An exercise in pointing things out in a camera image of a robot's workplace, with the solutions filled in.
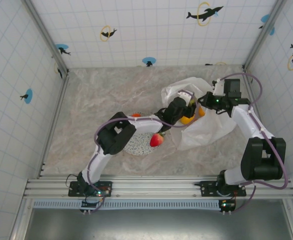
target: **orange hoop decal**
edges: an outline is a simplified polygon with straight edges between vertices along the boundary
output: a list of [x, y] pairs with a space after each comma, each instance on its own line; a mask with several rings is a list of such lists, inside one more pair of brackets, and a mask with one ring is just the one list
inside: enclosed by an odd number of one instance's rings
[[293, 68], [291, 68], [291, 63], [290, 63], [290, 61], [291, 61], [292, 58], [293, 58], [293, 56], [290, 56], [290, 58], [289, 58], [288, 61], [287, 61], [287, 69], [288, 69], [289, 71], [293, 71]]
[[[103, 30], [104, 29], [106, 29], [106, 28], [108, 28], [108, 35], [107, 35], [107, 39], [102, 39], [102, 32], [103, 32]], [[109, 26], [109, 25], [106, 25], [106, 26], [104, 26], [103, 28], [102, 28], [102, 30], [101, 30], [101, 32], [100, 32], [100, 39], [101, 39], [101, 41], [102, 42], [106, 42], [107, 40], [109, 40], [109, 38], [110, 38], [110, 34], [111, 34], [111, 27]]]
[[55, 72], [56, 74], [59, 73], [59, 72], [58, 72], [58, 65], [57, 65], [56, 62], [54, 63], [54, 72]]
[[204, 1], [204, 2], [200, 3], [200, 5], [199, 5], [198, 8], [197, 8], [197, 12], [196, 12], [197, 24], [198, 24], [199, 26], [201, 26], [201, 27], [204, 27], [204, 26], [206, 26], [206, 25], [208, 25], [208, 24], [210, 23], [210, 21], [211, 21], [211, 17], [209, 17], [207, 23], [205, 23], [205, 24], [201, 24], [201, 23], [199, 22], [199, 10], [200, 10], [200, 8], [201, 8], [202, 5], [207, 5], [208, 7], [210, 7], [210, 4], [208, 4], [206, 1]]

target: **grid tile wall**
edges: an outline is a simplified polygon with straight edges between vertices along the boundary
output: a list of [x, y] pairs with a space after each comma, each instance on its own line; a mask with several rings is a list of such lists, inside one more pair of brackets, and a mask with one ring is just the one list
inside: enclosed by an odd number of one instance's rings
[[54, 64], [21, 1], [0, 0], [0, 239], [9, 238], [26, 179], [40, 164], [62, 85]]
[[[263, 86], [258, 102], [263, 124], [275, 136], [286, 141], [285, 166], [293, 181], [293, 0], [288, 1], [269, 36], [254, 60], [251, 72]], [[258, 85], [253, 83], [257, 95]]]
[[[244, 64], [276, 0], [32, 0], [69, 68]], [[206, 26], [189, 17], [222, 7]], [[101, 37], [105, 26], [116, 32]]]

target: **orange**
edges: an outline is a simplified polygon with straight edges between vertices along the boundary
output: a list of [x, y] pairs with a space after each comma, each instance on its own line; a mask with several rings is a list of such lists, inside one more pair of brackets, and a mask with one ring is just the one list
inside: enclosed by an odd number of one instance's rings
[[180, 119], [180, 122], [183, 124], [183, 125], [186, 125], [186, 124], [189, 124], [193, 119], [195, 118], [195, 115], [193, 115], [192, 117], [188, 118], [186, 116], [183, 116], [181, 119]]
[[199, 108], [198, 108], [198, 115], [200, 116], [200, 118], [203, 117], [205, 114], [206, 114], [205, 111], [203, 111], [202, 107], [199, 106]]

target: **speckled plate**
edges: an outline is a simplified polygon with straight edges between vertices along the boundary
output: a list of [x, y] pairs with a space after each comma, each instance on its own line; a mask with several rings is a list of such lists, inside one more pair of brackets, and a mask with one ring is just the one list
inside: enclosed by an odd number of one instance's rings
[[[142, 117], [145, 116], [150, 116], [150, 114], [145, 114], [141, 112], [134, 112], [135, 114], [141, 114]], [[150, 153], [152, 153], [155, 149], [158, 148], [156, 147], [151, 147], [150, 146], [150, 140], [153, 136], [152, 132], [147, 132], [147, 133], [140, 133], [140, 134], [134, 134], [130, 141], [126, 144], [124, 147], [124, 151], [126, 151], [129, 154], [136, 155], [136, 156], [145, 156]]]

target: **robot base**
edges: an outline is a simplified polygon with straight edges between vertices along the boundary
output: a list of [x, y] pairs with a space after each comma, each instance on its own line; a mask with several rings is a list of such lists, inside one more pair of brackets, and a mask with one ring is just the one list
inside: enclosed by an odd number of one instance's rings
[[70, 182], [68, 196], [69, 197], [102, 197], [104, 195], [105, 197], [111, 197], [111, 192], [112, 192], [111, 181], [98, 181], [94, 183], [94, 186], [96, 186], [100, 191], [96, 191], [91, 186], [86, 187], [85, 190], [83, 190], [83, 188], [80, 187], [78, 181], [72, 181]]
[[200, 187], [202, 197], [245, 197], [246, 188], [238, 185], [224, 185], [221, 189], [217, 181], [200, 181], [196, 186]]

